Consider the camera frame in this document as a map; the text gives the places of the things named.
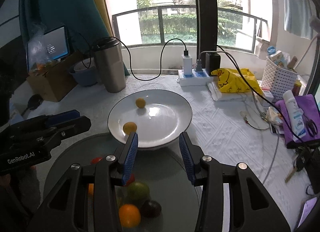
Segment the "white plate dark rim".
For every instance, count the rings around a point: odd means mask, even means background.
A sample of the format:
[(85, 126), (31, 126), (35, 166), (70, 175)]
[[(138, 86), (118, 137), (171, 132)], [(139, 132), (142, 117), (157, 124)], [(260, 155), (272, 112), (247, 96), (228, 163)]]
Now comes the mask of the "white plate dark rim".
[[(136, 106), (136, 99), (146, 101), (144, 108)], [(162, 89), (147, 89), (120, 99), (111, 109), (107, 126), (112, 136), (125, 143), (127, 135), (123, 125), (137, 125), (139, 150), (157, 150), (178, 138), (186, 131), (193, 118), (190, 103), (181, 95)]]

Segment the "dark plum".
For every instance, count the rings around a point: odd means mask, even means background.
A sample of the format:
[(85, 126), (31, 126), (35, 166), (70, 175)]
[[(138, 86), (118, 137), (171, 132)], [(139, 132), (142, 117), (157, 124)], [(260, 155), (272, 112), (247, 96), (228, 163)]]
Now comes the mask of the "dark plum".
[(140, 213), (145, 218), (157, 218), (162, 212), (162, 206), (153, 200), (144, 202), (140, 209)]

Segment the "white spray bottle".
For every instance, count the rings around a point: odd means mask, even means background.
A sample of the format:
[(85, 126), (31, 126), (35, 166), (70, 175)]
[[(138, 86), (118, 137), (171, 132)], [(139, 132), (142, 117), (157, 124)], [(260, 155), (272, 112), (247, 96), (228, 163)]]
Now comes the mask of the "white spray bottle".
[(294, 133), (293, 140), (296, 142), (299, 138), (301, 139), (306, 136), (306, 129), (303, 121), (303, 111), (299, 108), (291, 90), (287, 90), (283, 94), (283, 99), (289, 115), (291, 129)]

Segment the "teal curtain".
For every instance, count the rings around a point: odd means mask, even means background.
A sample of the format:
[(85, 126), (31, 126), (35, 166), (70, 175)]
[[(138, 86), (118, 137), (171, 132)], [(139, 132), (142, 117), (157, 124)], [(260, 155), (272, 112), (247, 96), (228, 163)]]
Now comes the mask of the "teal curtain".
[(95, 0), (19, 0), (20, 31), (26, 44), (37, 27), (66, 26), (74, 50), (89, 51), (95, 41), (111, 36)]

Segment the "yellow plastic bag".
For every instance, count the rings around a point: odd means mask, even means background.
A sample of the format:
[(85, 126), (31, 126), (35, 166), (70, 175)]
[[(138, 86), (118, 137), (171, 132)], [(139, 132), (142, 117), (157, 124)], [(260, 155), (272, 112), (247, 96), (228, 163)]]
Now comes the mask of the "yellow plastic bag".
[[(241, 68), (240, 71), (249, 85), (263, 95), (255, 75), (248, 68)], [(247, 93), (251, 90), (236, 69), (219, 68), (211, 74), (217, 76), (217, 86), (221, 93)]]

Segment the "white usb charger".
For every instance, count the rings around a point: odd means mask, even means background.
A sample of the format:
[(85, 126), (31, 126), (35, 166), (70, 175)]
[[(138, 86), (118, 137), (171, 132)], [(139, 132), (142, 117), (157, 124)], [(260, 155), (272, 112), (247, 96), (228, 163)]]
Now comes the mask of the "white usb charger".
[(192, 75), (193, 59), (190, 55), (182, 55), (183, 60), (183, 74), (186, 76)]

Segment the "yellow small fruit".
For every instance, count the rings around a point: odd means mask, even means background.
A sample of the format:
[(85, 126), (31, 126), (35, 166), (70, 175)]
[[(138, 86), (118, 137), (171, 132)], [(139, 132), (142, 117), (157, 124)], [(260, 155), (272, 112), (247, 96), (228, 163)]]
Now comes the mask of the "yellow small fruit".
[(146, 101), (145, 99), (143, 99), (142, 97), (139, 97), (138, 99), (136, 99), (136, 106), (140, 109), (144, 108), (146, 105)]
[(123, 132), (129, 135), (131, 132), (137, 131), (137, 125), (134, 122), (127, 122), (123, 125)]

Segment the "green lime fruit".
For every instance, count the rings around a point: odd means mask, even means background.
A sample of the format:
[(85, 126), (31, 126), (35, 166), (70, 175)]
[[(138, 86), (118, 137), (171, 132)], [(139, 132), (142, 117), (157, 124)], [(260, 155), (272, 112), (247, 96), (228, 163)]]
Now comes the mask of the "green lime fruit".
[(150, 188), (142, 182), (133, 182), (127, 187), (127, 201), (143, 204), (150, 198)]

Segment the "white plastic basket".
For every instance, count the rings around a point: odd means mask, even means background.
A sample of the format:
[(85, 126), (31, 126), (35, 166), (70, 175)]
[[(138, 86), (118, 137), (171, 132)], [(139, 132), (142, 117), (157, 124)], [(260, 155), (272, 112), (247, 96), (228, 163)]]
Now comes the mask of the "white plastic basket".
[(279, 67), (267, 58), (261, 88), (269, 90), (274, 101), (282, 100), (283, 94), (293, 89), (297, 76), (295, 71)]

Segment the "white power strip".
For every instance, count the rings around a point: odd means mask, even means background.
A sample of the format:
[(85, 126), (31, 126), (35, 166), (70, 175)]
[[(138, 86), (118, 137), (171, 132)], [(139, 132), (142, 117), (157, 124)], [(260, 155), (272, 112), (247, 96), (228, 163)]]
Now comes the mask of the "white power strip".
[(184, 70), (178, 70), (177, 83), (181, 87), (186, 86), (205, 86), (213, 80), (213, 77), (209, 76), (205, 69), (202, 71), (196, 71), (192, 69), (192, 75), (184, 75)]

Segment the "orange tangerine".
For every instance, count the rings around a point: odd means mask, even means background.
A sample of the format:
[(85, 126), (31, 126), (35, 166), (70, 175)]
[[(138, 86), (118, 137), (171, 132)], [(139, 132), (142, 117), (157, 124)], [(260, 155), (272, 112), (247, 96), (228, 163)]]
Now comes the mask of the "orange tangerine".
[(139, 209), (133, 204), (124, 204), (119, 208), (119, 219), (124, 228), (134, 228), (141, 222)]
[(94, 184), (90, 183), (88, 185), (88, 195), (89, 195), (89, 197), (93, 197), (93, 192), (94, 192)]

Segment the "clear plastic fruit bag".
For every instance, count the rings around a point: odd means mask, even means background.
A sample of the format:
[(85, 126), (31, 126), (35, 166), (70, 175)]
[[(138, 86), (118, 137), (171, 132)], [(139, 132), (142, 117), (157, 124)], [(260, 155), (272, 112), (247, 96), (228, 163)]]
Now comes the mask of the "clear plastic fruit bag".
[(35, 24), (33, 35), (27, 43), (27, 70), (29, 74), (44, 71), (53, 63), (44, 40), (45, 29), (43, 24)]

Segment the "purple pouch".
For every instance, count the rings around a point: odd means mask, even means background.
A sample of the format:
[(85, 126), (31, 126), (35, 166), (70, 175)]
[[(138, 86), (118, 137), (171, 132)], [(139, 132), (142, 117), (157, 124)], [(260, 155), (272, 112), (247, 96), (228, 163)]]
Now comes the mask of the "purple pouch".
[(319, 146), (319, 110), (312, 94), (291, 97), (276, 102), (283, 115), (285, 144), (288, 149), (306, 145)]

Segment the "red tomato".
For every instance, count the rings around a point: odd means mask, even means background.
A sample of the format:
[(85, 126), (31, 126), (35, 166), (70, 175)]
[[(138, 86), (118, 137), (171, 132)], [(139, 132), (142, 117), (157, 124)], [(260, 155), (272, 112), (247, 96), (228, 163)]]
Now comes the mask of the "red tomato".
[(127, 180), (126, 184), (124, 185), (125, 187), (129, 186), (131, 183), (135, 182), (135, 175), (131, 173), (130, 178)]
[(96, 157), (96, 158), (94, 158), (94, 159), (92, 159), (92, 160), (90, 161), (90, 164), (91, 164), (91, 165), (97, 164), (97, 163), (100, 162), (101, 160), (102, 160), (102, 157)]

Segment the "brown cardboard box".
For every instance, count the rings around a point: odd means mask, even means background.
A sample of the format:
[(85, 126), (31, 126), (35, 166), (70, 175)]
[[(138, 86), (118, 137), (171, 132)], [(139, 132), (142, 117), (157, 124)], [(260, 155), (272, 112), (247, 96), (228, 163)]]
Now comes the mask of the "brown cardboard box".
[(54, 66), (40, 73), (30, 73), (27, 82), (34, 94), (39, 94), (45, 101), (61, 101), (76, 85), (69, 70), (84, 58), (76, 51)]

